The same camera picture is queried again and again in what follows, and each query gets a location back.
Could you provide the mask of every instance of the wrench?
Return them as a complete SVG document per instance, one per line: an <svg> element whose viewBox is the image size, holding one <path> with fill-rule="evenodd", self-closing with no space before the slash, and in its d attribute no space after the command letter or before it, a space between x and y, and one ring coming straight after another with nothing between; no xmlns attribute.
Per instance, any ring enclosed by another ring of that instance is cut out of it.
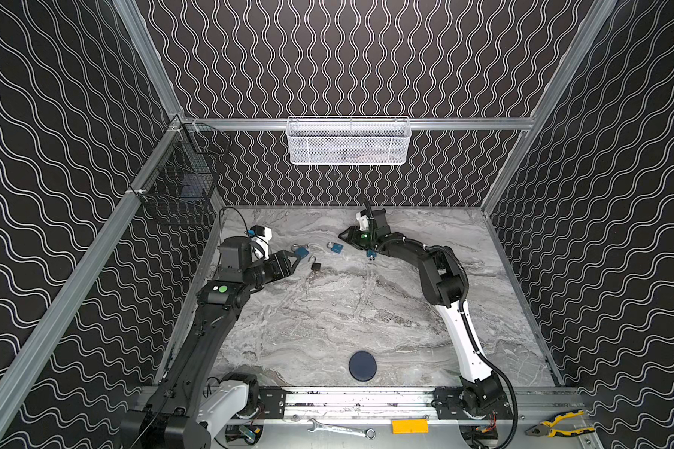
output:
<svg viewBox="0 0 674 449"><path fill-rule="evenodd" d="M347 435L356 435L360 437L365 437L368 440L373 440L374 436L376 435L374 429L362 430L362 429L353 429L351 427L342 427L340 425L323 424L321 422L318 422L316 419L310 419L310 421L312 422L312 428L307 429L310 432L317 432L318 430L324 430L327 432L345 433Z"/></svg>

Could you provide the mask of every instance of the wire basket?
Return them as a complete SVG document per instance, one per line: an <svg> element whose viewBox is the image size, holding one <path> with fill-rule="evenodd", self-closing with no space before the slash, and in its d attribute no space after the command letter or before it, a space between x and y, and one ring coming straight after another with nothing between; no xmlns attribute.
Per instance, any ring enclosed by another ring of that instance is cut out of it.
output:
<svg viewBox="0 0 674 449"><path fill-rule="evenodd" d="M407 117L292 116L287 137L296 165L402 165L412 130Z"/></svg>
<svg viewBox="0 0 674 449"><path fill-rule="evenodd" d="M211 223L216 181L210 157L195 152L187 141L176 139L170 146L148 181L149 189L139 193L140 201L158 224Z"/></svg>

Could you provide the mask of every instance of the yellow and black pliers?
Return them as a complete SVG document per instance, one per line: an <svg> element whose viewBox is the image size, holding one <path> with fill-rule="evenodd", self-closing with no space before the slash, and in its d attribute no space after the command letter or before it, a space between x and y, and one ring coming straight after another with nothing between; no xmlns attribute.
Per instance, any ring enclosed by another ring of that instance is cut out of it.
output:
<svg viewBox="0 0 674 449"><path fill-rule="evenodd" d="M555 429L554 426L567 418L573 418L575 416L580 416L584 414L584 410L572 410L571 412L560 413L556 417L548 421L542 421L531 429L527 430L527 435L533 437L575 437L584 435L585 433L594 432L592 426L582 427L581 429L574 430L559 430Z"/></svg>

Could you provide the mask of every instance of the gray marble tabletop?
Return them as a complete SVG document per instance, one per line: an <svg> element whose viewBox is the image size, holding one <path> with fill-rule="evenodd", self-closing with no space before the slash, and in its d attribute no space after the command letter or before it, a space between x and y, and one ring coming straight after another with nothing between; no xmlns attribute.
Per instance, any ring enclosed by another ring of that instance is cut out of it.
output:
<svg viewBox="0 0 674 449"><path fill-rule="evenodd" d="M212 375L255 373L263 385L459 385L456 353L441 318L422 296L416 268L399 259L329 241L356 224L355 209L240 208L247 226L272 228L272 251L308 245L322 268L303 260L291 277L252 295L225 340ZM515 386L554 383L482 214L465 209L387 209L392 230L425 244L448 245L469 275L469 310L485 354ZM228 211L223 236L244 235ZM215 254L211 272L217 265ZM349 373L365 350L377 361L366 383Z"/></svg>

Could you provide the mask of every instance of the patterned wall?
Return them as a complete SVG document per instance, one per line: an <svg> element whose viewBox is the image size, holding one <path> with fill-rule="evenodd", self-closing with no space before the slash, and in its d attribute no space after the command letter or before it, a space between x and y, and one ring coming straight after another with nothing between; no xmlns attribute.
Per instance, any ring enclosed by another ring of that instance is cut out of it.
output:
<svg viewBox="0 0 674 449"><path fill-rule="evenodd" d="M235 205L479 206L519 131L413 132L404 165L293 165L282 132L240 132L218 192Z"/></svg>
<svg viewBox="0 0 674 449"><path fill-rule="evenodd" d="M608 448L674 448L674 1L621 0L493 215Z"/></svg>
<svg viewBox="0 0 674 449"><path fill-rule="evenodd" d="M120 447L122 417L153 381L211 229L144 217L123 235L1 448Z"/></svg>
<svg viewBox="0 0 674 449"><path fill-rule="evenodd" d="M139 0L188 116L524 117L590 0Z"/></svg>
<svg viewBox="0 0 674 449"><path fill-rule="evenodd" d="M168 121L119 23L0 1L0 377Z"/></svg>

